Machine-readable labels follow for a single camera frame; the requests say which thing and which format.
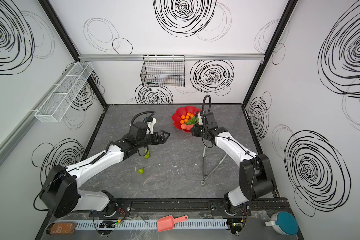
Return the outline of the green fake grape bunch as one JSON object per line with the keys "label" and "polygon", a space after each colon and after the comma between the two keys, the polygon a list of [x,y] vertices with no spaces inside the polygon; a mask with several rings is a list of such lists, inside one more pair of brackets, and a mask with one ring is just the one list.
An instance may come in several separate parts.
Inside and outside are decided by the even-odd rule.
{"label": "green fake grape bunch", "polygon": [[185,124],[187,124],[187,125],[194,125],[195,123],[196,123],[195,117],[193,117],[193,118],[190,118],[189,121],[188,121],[187,123],[185,123]]}

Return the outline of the red flower-shaped fruit bowl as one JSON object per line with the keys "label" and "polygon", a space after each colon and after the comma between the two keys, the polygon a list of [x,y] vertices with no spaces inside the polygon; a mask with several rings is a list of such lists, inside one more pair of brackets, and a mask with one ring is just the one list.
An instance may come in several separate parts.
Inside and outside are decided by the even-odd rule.
{"label": "red flower-shaped fruit bowl", "polygon": [[[177,110],[176,110],[176,112],[173,114],[173,116],[172,116],[172,120],[174,121],[174,126],[175,126],[175,128],[177,128],[177,129],[179,129],[179,130],[183,130],[182,128],[181,128],[181,123],[180,123],[180,121],[182,120],[181,119],[181,116],[182,115],[185,115],[186,116],[186,114],[187,113],[191,113],[191,114],[194,114],[195,116],[195,121],[196,121],[196,123],[198,123],[199,124],[199,119],[197,118],[197,114],[200,114],[201,113],[201,109],[198,109],[198,108],[195,108],[194,106],[186,106],[186,107],[181,107],[181,108],[178,108]],[[186,133],[190,133],[191,132],[191,130],[190,131],[188,131],[187,129],[186,130],[183,130],[184,132],[186,132]]]}

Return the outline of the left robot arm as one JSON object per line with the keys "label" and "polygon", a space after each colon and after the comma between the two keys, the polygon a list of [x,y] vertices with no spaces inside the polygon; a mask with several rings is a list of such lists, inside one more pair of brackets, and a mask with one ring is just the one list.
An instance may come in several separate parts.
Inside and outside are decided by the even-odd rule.
{"label": "left robot arm", "polygon": [[150,146],[166,143],[170,133],[155,132],[155,123],[152,117],[143,122],[131,123],[129,132],[119,140],[110,141],[102,152],[67,167],[53,167],[36,198],[56,218],[77,211],[98,212],[105,217],[112,217],[119,208],[111,193],[105,190],[84,191],[80,187],[107,168],[138,154],[141,148],[145,151],[139,155],[144,157],[149,153]]}

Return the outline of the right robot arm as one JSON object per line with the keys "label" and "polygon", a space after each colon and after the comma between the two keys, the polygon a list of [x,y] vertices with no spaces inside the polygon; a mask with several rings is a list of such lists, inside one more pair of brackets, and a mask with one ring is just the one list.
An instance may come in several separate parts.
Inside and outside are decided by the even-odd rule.
{"label": "right robot arm", "polygon": [[198,111],[191,133],[223,150],[239,167],[239,186],[224,195],[225,211],[236,214],[247,202],[274,192],[276,180],[269,158],[257,154],[239,141],[224,127],[218,127],[211,112]]}

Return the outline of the metal kitchen tongs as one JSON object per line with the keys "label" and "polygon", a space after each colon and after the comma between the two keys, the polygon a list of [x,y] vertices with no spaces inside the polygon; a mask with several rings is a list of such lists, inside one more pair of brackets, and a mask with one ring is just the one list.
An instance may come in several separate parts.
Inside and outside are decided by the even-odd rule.
{"label": "metal kitchen tongs", "polygon": [[201,186],[205,186],[207,180],[209,180],[212,176],[212,174],[222,165],[222,163],[226,160],[227,158],[227,154],[225,154],[218,162],[216,165],[214,165],[214,167],[211,167],[211,164],[208,162],[208,158],[207,158],[207,147],[203,148],[203,153],[202,153],[202,180],[200,182]]}

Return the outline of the pink plastic scoop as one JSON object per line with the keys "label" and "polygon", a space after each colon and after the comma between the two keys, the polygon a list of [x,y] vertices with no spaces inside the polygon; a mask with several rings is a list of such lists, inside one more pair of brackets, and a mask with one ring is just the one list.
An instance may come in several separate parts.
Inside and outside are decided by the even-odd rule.
{"label": "pink plastic scoop", "polygon": [[157,221],[157,230],[158,232],[164,232],[172,230],[175,227],[175,224],[185,222],[189,219],[188,216],[181,216],[174,218],[172,215],[163,217]]}

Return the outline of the teal and white container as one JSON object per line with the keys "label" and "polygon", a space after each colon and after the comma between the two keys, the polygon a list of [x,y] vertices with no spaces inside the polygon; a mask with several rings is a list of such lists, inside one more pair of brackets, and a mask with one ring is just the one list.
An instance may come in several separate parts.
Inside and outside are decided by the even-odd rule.
{"label": "teal and white container", "polygon": [[277,212],[269,221],[265,222],[266,227],[271,227],[280,235],[293,236],[299,231],[299,225],[295,217],[288,212]]}

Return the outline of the brown bottle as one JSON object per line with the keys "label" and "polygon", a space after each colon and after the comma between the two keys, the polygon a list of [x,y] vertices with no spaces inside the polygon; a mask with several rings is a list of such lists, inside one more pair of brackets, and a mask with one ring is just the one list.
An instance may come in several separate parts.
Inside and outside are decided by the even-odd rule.
{"label": "brown bottle", "polygon": [[76,223],[53,223],[46,228],[47,235],[72,235],[77,227]]}

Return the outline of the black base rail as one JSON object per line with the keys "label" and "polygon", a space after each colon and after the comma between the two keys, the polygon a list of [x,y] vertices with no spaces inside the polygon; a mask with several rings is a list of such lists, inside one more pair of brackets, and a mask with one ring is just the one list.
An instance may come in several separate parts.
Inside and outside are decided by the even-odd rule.
{"label": "black base rail", "polygon": [[288,211],[291,206],[286,198],[261,198],[256,205],[250,202],[232,209],[223,198],[216,199],[115,199],[104,210],[85,207],[79,213],[89,213],[90,217],[100,219],[117,219],[131,217],[138,213],[165,213],[180,215],[182,213],[199,213],[212,217],[238,218],[244,214],[252,215],[258,211]]}

